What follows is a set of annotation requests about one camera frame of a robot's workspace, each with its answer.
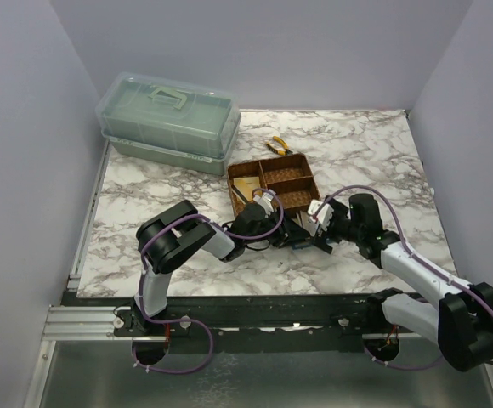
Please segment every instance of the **toolbox lid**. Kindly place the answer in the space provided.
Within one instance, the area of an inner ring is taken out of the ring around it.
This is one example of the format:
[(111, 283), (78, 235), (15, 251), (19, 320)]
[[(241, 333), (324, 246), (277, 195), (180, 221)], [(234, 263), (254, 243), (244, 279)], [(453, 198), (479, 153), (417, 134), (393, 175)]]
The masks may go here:
[(240, 120), (229, 93), (123, 72), (96, 113), (105, 137), (221, 158)]

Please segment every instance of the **gray floor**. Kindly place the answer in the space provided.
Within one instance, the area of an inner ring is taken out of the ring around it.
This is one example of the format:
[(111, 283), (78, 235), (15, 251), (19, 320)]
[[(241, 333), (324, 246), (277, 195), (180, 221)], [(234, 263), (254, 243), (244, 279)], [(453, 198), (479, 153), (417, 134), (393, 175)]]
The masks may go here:
[[(422, 372), (385, 369), (364, 354), (216, 354), (205, 370), (188, 376), (133, 369), (128, 342), (58, 343), (42, 407), (146, 408), (162, 406), (463, 407), (490, 408), (484, 371), (449, 366)], [(435, 347), (407, 340), (399, 360), (430, 361)], [(170, 355), (165, 366), (184, 368), (199, 355)]]

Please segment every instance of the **white wall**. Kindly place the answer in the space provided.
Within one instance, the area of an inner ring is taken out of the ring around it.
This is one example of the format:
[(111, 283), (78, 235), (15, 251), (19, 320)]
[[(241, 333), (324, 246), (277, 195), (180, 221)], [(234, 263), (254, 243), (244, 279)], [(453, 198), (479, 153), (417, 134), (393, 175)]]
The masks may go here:
[(493, 1), (473, 3), (411, 129), (460, 274), (493, 286)]
[(412, 108), (472, 0), (51, 0), (102, 94), (120, 71), (250, 108)]
[(98, 96), (46, 0), (0, 2), (0, 408), (21, 407), (102, 151)]

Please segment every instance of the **marble tabletop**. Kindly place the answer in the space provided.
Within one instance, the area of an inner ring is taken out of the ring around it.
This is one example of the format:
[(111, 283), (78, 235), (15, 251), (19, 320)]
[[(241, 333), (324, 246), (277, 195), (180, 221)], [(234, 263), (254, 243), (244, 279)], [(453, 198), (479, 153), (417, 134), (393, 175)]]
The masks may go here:
[[(349, 184), (379, 189), (394, 204), (409, 242), (422, 255), (454, 272), (402, 110), (244, 111), (231, 163), (274, 156), (264, 146), (274, 135), (307, 156), (323, 196)], [(133, 296), (141, 271), (137, 228), (183, 199), (220, 224), (233, 219), (225, 177), (122, 156), (110, 149), (79, 269), (77, 296)], [(388, 210), (380, 207), (385, 226), (393, 229)], [(296, 251), (270, 248), (246, 251), (230, 263), (199, 251), (173, 273), (168, 294), (335, 294), (378, 292), (391, 286), (410, 290), (403, 281), (364, 260), (354, 245), (342, 242), (332, 255), (314, 247)]]

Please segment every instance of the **pliers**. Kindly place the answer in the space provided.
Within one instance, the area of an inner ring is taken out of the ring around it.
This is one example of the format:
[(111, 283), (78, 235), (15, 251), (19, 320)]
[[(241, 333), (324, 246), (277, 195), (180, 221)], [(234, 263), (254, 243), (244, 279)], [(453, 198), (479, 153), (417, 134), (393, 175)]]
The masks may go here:
[(293, 152), (290, 149), (288, 149), (288, 144), (286, 144), (285, 141), (282, 140), (280, 137), (273, 136), (273, 140), (284, 148), (284, 150), (283, 149), (277, 149), (270, 142), (265, 142), (265, 145), (267, 146), (267, 148), (269, 150), (271, 150), (273, 153), (275, 153), (276, 155), (279, 155), (279, 156), (289, 156), (289, 155), (293, 154)]

